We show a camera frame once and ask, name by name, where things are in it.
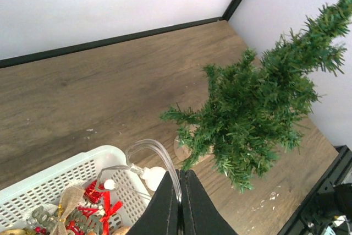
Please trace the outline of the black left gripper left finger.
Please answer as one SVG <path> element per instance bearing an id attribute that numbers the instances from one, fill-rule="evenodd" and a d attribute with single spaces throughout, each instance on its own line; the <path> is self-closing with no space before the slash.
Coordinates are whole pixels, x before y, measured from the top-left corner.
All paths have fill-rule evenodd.
<path id="1" fill-rule="evenodd" d="M 128 235 L 177 235 L 179 204 L 167 172 L 142 216 Z"/>

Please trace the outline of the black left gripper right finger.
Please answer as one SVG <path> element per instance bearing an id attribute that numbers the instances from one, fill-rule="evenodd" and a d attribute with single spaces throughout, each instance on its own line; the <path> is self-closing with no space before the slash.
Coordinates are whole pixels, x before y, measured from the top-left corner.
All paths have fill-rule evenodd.
<path id="1" fill-rule="evenodd" d="M 180 171 L 180 186 L 184 234 L 236 234 L 218 212 L 194 171 Z"/>

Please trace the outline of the white perforated plastic basket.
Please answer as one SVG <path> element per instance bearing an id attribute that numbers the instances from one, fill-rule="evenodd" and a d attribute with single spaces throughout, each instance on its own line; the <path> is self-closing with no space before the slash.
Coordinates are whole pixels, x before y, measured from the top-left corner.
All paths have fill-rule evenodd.
<path id="1" fill-rule="evenodd" d="M 32 210 L 45 204 L 57 205 L 65 187 L 74 181 L 88 186 L 101 169 L 126 164 L 122 150 L 102 145 L 82 152 L 1 190 L 1 231 L 24 228 Z M 138 175 L 130 171 L 105 172 L 118 189 L 111 192 L 111 204 L 123 207 L 109 219 L 110 231 L 132 226 L 144 213 L 151 197 Z"/>

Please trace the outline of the small green christmas tree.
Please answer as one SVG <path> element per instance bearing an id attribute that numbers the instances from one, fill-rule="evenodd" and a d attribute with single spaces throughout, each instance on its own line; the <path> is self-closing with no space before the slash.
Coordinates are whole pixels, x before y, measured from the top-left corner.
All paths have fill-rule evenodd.
<path id="1" fill-rule="evenodd" d="M 204 105 L 199 110 L 174 106 L 160 116 L 176 122 L 179 144 L 190 151 L 182 168 L 189 170 L 212 154 L 217 171 L 232 185 L 241 192 L 252 189 L 252 177 L 262 177 L 273 167 L 277 147 L 300 146 L 300 122 L 320 98 L 309 74 L 341 71 L 346 48 L 333 41 L 349 33 L 350 23 L 351 0 L 338 0 L 307 18 L 299 32 L 281 35 L 259 65 L 250 48 L 236 63 L 205 65 Z"/>

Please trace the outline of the white ball string lights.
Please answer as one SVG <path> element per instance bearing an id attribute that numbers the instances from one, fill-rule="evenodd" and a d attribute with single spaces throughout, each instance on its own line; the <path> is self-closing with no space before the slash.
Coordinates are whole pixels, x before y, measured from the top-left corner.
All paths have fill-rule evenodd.
<path id="1" fill-rule="evenodd" d="M 161 158 L 164 166 L 148 168 L 132 163 L 132 156 L 142 149 L 154 151 Z M 175 169 L 165 147 L 160 142 L 152 139 L 135 142 L 125 150 L 119 164 L 103 168 L 97 175 L 97 184 L 103 184 L 104 190 L 111 192 L 111 203 L 114 204 L 118 200 L 123 202 L 123 207 L 116 213 L 119 218 L 116 229 L 123 227 L 130 229 L 137 222 L 167 172 L 172 179 L 175 196 L 179 204 L 178 234 L 183 234 L 180 172 Z"/>

